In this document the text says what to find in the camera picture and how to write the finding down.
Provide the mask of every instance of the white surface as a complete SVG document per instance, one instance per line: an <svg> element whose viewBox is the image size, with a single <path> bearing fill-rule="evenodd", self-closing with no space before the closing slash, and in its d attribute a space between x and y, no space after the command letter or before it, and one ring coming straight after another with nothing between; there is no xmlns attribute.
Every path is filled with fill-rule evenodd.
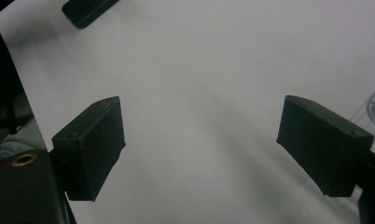
<svg viewBox="0 0 375 224"><path fill-rule="evenodd" d="M63 3L0 30L48 148L120 96L127 146L78 223L358 223L275 139L286 94L350 118L375 90L374 0L123 0L81 31Z"/></svg>

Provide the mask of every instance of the black pad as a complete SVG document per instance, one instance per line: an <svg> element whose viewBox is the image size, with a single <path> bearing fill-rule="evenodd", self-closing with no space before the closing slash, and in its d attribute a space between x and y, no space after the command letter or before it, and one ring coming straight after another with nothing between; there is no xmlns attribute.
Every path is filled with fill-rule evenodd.
<svg viewBox="0 0 375 224"><path fill-rule="evenodd" d="M316 102L286 96L277 143L331 197L349 197L373 135Z"/></svg>
<svg viewBox="0 0 375 224"><path fill-rule="evenodd" d="M53 138L55 167L70 200L94 201L117 162L124 142L118 97L92 104Z"/></svg>
<svg viewBox="0 0 375 224"><path fill-rule="evenodd" d="M83 29L105 13L118 0L70 0L62 7L65 16L79 29Z"/></svg>

